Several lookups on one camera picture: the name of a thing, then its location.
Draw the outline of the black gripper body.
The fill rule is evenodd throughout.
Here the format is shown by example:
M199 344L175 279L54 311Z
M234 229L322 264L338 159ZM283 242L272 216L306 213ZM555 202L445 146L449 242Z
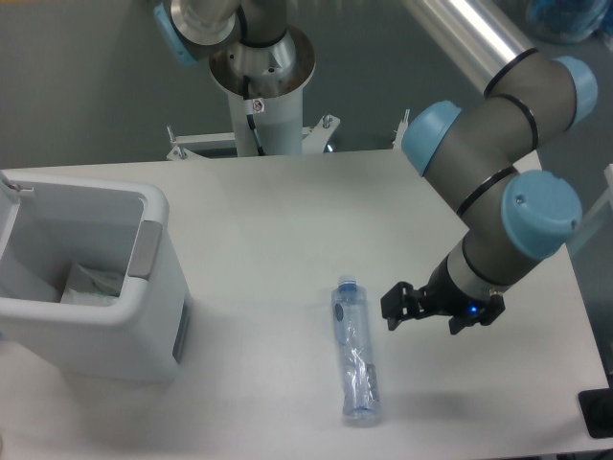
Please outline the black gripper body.
M421 290L421 318L432 315L451 316L463 300L477 299L464 293L451 279L446 265L439 265Z

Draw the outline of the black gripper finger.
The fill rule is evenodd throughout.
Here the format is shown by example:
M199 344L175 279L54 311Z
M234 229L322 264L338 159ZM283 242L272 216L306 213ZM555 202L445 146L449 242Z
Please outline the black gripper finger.
M501 294L490 295L487 301L468 298L453 311L448 321L449 331L457 335L465 328L475 325L491 325L506 309Z
M380 299L381 314L389 331L394 331L402 322L421 318L421 290L407 282L396 283Z

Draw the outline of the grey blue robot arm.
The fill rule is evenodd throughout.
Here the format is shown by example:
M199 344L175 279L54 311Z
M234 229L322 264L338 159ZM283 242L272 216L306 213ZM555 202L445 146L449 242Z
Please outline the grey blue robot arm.
M467 232L424 287L393 286L381 313L390 330L445 316L456 334L496 320L504 293L577 231L575 190L549 172L515 165L589 115L598 85L583 61L540 53L490 1L409 1L406 9L484 102L469 112L434 103L401 137L411 165ZM303 110L289 99L310 80L314 50L288 23L284 1L159 1L153 16L179 62L208 62L228 96L239 155L306 151Z

